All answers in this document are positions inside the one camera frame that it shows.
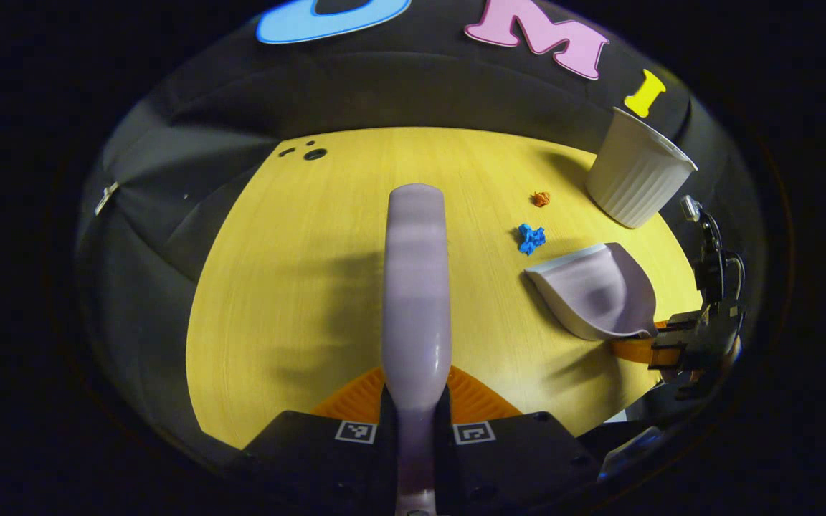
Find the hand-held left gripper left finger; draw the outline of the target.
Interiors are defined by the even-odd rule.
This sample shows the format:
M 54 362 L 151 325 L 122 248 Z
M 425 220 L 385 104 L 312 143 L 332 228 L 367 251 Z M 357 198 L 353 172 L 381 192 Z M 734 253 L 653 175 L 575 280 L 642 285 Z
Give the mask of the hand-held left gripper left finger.
M 376 367 L 308 414 L 283 411 L 240 454 L 240 479 L 281 515 L 392 515 L 397 422 Z

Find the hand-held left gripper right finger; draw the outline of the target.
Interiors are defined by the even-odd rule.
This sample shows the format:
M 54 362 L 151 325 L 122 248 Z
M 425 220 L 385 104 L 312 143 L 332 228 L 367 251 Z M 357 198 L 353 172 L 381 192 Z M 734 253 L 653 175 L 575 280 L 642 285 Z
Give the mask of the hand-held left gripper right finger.
M 458 367 L 433 427 L 440 515 L 526 515 L 599 476 L 599 457 L 554 415 L 525 414 Z

